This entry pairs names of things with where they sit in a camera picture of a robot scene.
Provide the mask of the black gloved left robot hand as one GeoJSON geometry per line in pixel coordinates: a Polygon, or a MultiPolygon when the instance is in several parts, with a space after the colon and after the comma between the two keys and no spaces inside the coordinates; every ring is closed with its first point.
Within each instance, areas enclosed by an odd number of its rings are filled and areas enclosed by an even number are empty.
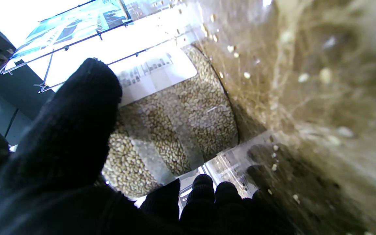
{"type": "Polygon", "coordinates": [[[214,189],[206,174],[182,213],[179,180],[141,207],[96,186],[121,96],[113,71],[95,58],[69,77],[0,168],[0,235],[294,235],[258,193],[242,199],[230,182],[214,189]]]}

